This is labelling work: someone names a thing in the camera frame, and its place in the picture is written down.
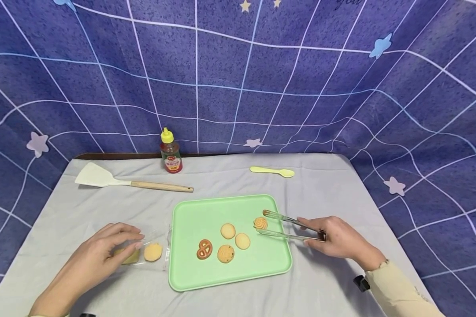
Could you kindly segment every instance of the table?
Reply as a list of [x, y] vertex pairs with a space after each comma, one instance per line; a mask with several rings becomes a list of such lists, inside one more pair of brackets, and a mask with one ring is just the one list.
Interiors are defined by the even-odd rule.
[[[0, 285], [0, 316], [25, 316], [92, 228], [123, 221], [167, 239], [171, 213], [184, 200], [269, 194], [279, 212], [306, 218], [336, 215], [381, 249], [431, 300], [411, 262], [349, 161], [336, 154], [236, 154], [184, 159], [178, 174], [159, 159], [93, 161], [124, 180], [183, 184], [194, 193], [132, 187], [91, 188], [74, 183], [86, 160], [72, 160]], [[289, 168], [296, 175], [248, 171]], [[279, 276], [177, 293], [167, 270], [128, 269], [85, 294], [73, 316], [383, 316], [370, 292], [352, 283], [363, 274], [350, 260], [313, 253], [291, 241], [293, 266]]]

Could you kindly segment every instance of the blue backdrop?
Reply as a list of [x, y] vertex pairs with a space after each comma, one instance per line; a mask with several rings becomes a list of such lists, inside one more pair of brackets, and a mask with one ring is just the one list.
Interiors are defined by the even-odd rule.
[[476, 0], [0, 0], [0, 281], [86, 152], [347, 156], [476, 316]]

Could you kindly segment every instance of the yellow star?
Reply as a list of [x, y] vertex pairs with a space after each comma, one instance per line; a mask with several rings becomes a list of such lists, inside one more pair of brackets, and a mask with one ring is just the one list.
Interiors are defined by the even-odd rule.
[[250, 3], [247, 2], [247, 0], [244, 0], [242, 4], [240, 4], [242, 7], [242, 12], [249, 11]]

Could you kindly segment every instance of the round cookie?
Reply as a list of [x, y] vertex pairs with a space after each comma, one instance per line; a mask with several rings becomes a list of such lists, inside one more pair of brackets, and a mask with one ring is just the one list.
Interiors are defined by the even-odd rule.
[[[114, 255], [117, 255], [118, 253], [122, 252], [123, 250], [125, 250], [125, 248], [119, 248], [119, 249], [115, 250]], [[130, 257], [125, 259], [125, 261], [123, 261], [122, 265], [133, 264], [133, 263], [136, 263], [139, 260], [140, 260], [140, 251], [139, 250], [134, 250], [134, 253], [132, 253], [132, 255]]]
[[236, 230], [234, 229], [234, 226], [232, 224], [224, 224], [220, 228], [220, 234], [222, 234], [222, 237], [229, 240], [234, 237], [234, 235], [236, 234]]
[[234, 259], [234, 249], [229, 244], [225, 244], [219, 247], [217, 251], [217, 259], [222, 263], [229, 263], [232, 259]]
[[145, 247], [143, 255], [149, 262], [157, 261], [162, 256], [162, 246], [158, 243], [150, 243]]
[[268, 227], [268, 221], [264, 217], [257, 217], [254, 220], [254, 227], [256, 229], [266, 229]]
[[237, 236], [234, 238], [234, 243], [236, 243], [237, 247], [242, 249], [242, 250], [247, 250], [250, 247], [250, 239], [249, 236], [247, 236], [244, 233], [239, 233]]

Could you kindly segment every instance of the metal tongs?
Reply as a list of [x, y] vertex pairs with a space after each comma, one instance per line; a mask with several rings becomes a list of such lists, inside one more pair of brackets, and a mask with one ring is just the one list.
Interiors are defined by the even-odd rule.
[[265, 230], [265, 229], [258, 229], [258, 233], [264, 234], [265, 236], [272, 236], [272, 237], [284, 237], [288, 239], [295, 239], [295, 240], [307, 240], [307, 239], [313, 239], [313, 240], [319, 240], [319, 241], [326, 241], [326, 231], [324, 230], [317, 230], [317, 229], [312, 229], [307, 227], [305, 224], [302, 224], [300, 221], [296, 219], [292, 219], [288, 216], [284, 216], [283, 214], [279, 213], [274, 213], [273, 211], [270, 210], [263, 210], [263, 216], [268, 217], [270, 219], [275, 219], [275, 220], [282, 220], [285, 222], [289, 222], [301, 227], [305, 227], [309, 230], [315, 231], [317, 233], [317, 238], [316, 237], [305, 237], [305, 236], [295, 236], [293, 234], [285, 234], [277, 231], [271, 231], [271, 230]]

